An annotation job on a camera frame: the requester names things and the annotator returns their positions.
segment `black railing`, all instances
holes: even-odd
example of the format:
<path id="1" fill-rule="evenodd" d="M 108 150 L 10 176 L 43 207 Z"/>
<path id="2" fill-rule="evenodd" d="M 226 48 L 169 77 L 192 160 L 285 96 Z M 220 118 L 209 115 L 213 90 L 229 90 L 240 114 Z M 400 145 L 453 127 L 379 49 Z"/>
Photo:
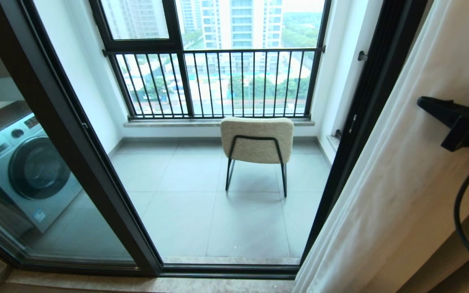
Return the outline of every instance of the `black railing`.
<path id="1" fill-rule="evenodd" d="M 320 48 L 105 52 L 135 119 L 309 117 Z"/>

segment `high-rise building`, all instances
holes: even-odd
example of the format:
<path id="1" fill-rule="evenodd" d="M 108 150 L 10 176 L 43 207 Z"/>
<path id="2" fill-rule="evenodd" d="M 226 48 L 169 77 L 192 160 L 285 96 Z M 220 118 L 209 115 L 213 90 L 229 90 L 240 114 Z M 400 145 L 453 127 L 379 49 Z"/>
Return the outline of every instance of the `high-rise building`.
<path id="1" fill-rule="evenodd" d="M 161 0 L 102 0 L 114 39 L 168 38 Z"/>
<path id="2" fill-rule="evenodd" d="M 202 29 L 200 0 L 176 0 L 176 5 L 181 33 Z"/>
<path id="3" fill-rule="evenodd" d="M 279 48 L 281 0 L 203 0 L 205 48 Z"/>

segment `washing machine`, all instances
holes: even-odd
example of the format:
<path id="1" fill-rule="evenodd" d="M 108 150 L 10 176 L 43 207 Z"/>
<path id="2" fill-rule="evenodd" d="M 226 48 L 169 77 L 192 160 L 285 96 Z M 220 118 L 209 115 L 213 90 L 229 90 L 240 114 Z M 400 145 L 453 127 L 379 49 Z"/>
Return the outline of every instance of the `washing machine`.
<path id="1" fill-rule="evenodd" d="M 40 232 L 82 190 L 34 114 L 0 131 L 0 187 Z"/>

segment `beige upholstered chair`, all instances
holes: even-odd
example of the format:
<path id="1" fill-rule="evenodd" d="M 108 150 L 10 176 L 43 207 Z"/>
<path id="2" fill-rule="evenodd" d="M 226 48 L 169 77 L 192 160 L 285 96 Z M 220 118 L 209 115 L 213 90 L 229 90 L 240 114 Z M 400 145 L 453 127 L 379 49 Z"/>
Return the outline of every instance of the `beige upholstered chair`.
<path id="1" fill-rule="evenodd" d="M 229 158 L 226 191 L 229 189 L 235 160 L 281 164 L 283 192 L 287 197 L 286 164 L 291 157 L 293 130 L 294 124 L 288 118 L 224 118 L 220 131 L 224 153 Z"/>

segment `sliding glass door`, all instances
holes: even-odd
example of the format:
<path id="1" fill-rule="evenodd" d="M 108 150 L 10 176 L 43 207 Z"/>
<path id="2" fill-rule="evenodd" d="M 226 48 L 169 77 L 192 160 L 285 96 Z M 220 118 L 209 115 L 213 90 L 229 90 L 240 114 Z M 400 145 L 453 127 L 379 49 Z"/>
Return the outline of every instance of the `sliding glass door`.
<path id="1" fill-rule="evenodd" d="M 0 4 L 0 257 L 21 269 L 157 275 L 21 8 Z"/>

